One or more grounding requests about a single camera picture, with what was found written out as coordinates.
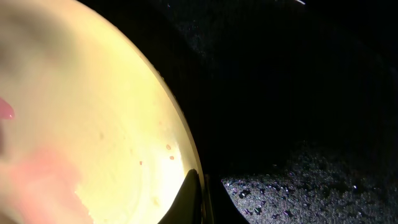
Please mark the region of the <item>yellow plate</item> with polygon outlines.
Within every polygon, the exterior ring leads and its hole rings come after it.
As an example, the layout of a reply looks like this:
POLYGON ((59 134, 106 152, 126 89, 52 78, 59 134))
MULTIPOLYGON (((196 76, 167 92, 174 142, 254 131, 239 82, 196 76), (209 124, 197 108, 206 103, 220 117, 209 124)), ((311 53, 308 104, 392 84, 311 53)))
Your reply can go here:
POLYGON ((2 223, 159 223, 191 169, 202 196, 175 97, 117 27, 78 1, 1 2, 2 223))

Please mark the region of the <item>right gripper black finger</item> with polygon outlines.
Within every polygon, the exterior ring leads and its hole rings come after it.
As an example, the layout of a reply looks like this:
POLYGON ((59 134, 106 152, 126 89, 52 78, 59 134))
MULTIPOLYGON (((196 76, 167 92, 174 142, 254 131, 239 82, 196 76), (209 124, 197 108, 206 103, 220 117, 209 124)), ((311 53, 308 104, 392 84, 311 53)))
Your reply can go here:
POLYGON ((188 171, 170 209, 159 224, 201 224, 201 185, 195 169, 188 171))

